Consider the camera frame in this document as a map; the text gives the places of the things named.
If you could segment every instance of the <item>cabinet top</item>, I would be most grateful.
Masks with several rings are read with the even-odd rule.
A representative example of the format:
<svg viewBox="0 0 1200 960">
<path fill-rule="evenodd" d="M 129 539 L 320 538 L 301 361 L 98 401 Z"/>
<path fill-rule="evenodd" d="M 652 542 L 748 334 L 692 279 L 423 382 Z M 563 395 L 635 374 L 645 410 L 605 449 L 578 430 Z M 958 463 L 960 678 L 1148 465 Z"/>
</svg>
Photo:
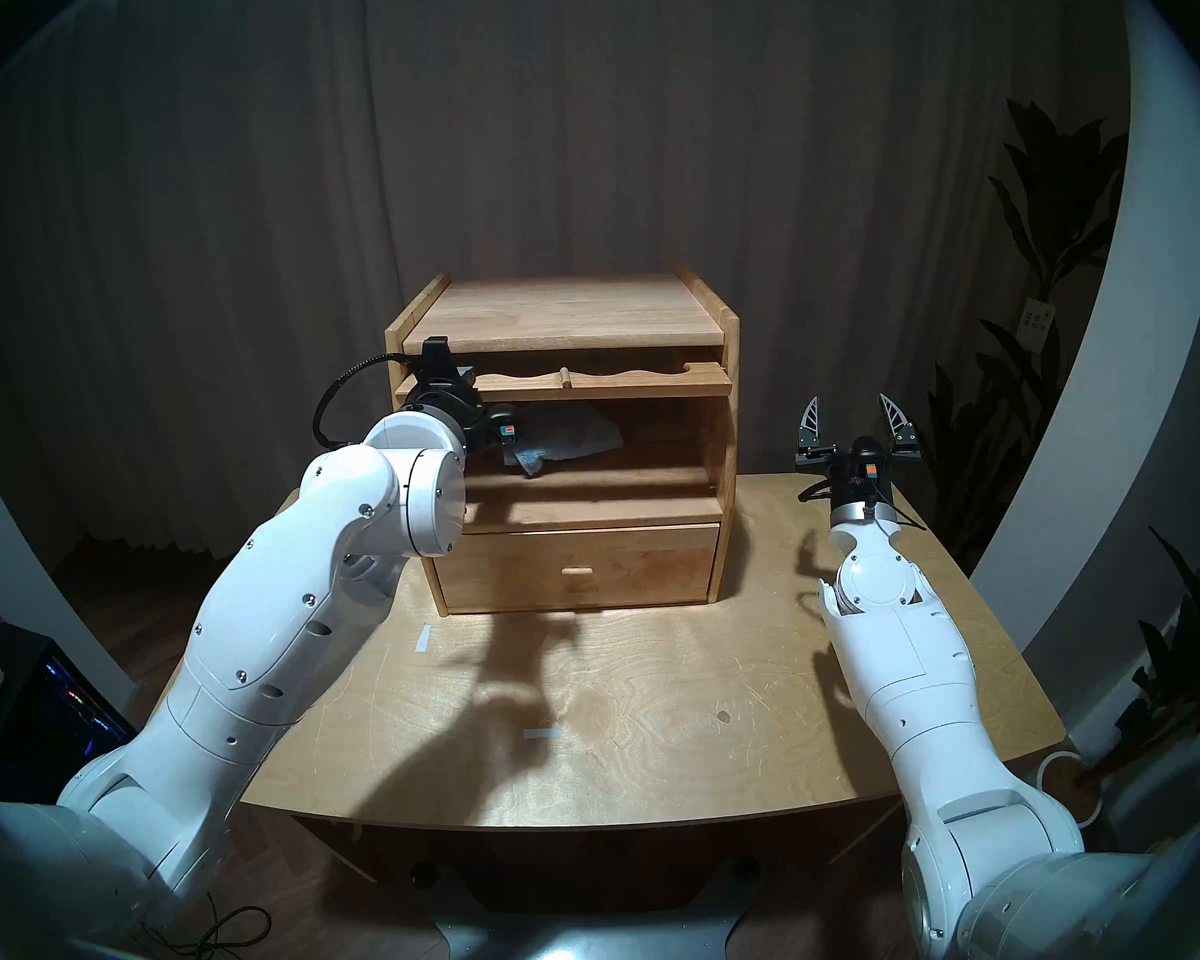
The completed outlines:
<svg viewBox="0 0 1200 960">
<path fill-rule="evenodd" d="M 427 336 L 448 336 L 455 354 L 724 344 L 724 330 L 674 275 L 454 282 L 409 330 L 406 353 L 418 354 Z"/>
</svg>

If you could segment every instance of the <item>cloth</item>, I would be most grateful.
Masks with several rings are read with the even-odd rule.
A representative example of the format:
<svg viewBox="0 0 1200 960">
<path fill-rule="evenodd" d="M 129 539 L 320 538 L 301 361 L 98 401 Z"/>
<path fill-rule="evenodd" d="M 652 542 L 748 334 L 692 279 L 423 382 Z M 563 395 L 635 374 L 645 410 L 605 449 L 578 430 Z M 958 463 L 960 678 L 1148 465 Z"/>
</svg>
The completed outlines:
<svg viewBox="0 0 1200 960">
<path fill-rule="evenodd" d="M 503 463 L 532 478 L 544 461 L 572 461 L 622 446 L 618 426 L 590 402 L 528 402 L 520 407 L 520 443 L 503 446 Z"/>
</svg>

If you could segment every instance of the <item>wooden table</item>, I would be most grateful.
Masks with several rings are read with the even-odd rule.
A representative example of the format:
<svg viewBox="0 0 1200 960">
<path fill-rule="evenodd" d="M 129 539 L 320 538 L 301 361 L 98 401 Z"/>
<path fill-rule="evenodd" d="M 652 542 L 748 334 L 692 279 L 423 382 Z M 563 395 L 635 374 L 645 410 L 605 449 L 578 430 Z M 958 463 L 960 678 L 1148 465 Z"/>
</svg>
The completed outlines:
<svg viewBox="0 0 1200 960">
<path fill-rule="evenodd" d="M 342 822 L 532 829 L 732 820 L 898 791 L 820 617 L 817 578 L 834 577 L 840 553 L 827 503 L 796 502 L 808 482 L 738 478 L 712 606 L 440 618 L 409 563 L 390 618 L 244 799 Z M 941 544 L 905 528 L 900 547 L 965 636 L 1001 758 L 1061 740 L 1038 682 Z"/>
</svg>

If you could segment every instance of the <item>metal base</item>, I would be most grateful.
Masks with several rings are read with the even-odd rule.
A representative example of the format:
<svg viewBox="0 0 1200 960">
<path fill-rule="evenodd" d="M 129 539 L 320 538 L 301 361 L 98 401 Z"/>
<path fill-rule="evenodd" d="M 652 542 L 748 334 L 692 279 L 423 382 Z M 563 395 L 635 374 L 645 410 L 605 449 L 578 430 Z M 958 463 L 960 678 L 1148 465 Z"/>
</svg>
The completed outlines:
<svg viewBox="0 0 1200 960">
<path fill-rule="evenodd" d="M 451 870 L 430 864 L 415 866 L 413 887 L 454 960 L 721 960 L 761 876 L 754 860 L 731 860 L 682 910 L 592 916 L 488 912 Z"/>
</svg>

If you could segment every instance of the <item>wooden drawer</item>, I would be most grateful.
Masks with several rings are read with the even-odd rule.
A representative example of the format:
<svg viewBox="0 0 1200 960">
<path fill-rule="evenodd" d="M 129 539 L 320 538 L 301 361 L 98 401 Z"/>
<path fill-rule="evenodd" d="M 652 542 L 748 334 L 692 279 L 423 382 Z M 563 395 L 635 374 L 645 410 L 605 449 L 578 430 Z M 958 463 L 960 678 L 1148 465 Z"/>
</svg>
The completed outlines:
<svg viewBox="0 0 1200 960">
<path fill-rule="evenodd" d="M 436 560 L 450 612 L 706 601 L 718 522 L 463 536 Z"/>
</svg>

